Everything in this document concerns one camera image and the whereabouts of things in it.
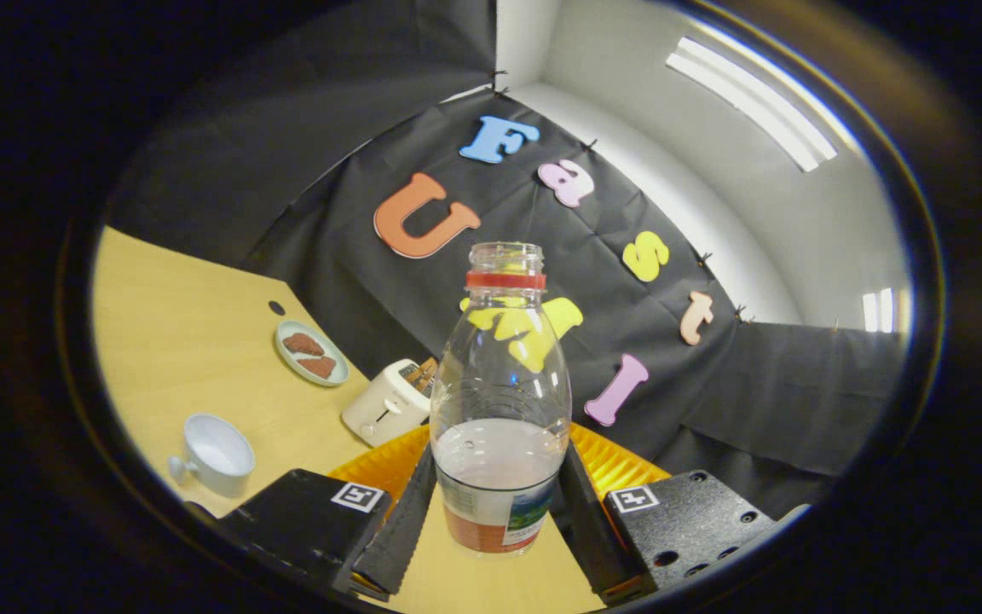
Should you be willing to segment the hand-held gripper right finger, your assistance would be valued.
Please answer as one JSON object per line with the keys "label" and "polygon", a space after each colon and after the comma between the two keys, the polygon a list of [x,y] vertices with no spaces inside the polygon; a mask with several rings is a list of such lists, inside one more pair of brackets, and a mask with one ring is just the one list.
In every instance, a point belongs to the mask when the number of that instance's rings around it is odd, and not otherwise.
{"label": "hand-held gripper right finger", "polygon": [[592,591],[628,602],[729,566],[793,524],[749,504],[703,470],[669,474],[573,424],[558,474],[557,525]]}

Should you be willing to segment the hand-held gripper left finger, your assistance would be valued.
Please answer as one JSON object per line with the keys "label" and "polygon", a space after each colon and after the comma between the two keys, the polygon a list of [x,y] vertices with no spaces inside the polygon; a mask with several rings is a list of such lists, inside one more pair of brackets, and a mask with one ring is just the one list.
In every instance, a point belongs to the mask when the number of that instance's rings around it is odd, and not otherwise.
{"label": "hand-held gripper left finger", "polygon": [[293,469],[232,512],[188,509],[224,541],[230,566],[285,594],[396,597],[436,485],[425,425],[336,467]]}

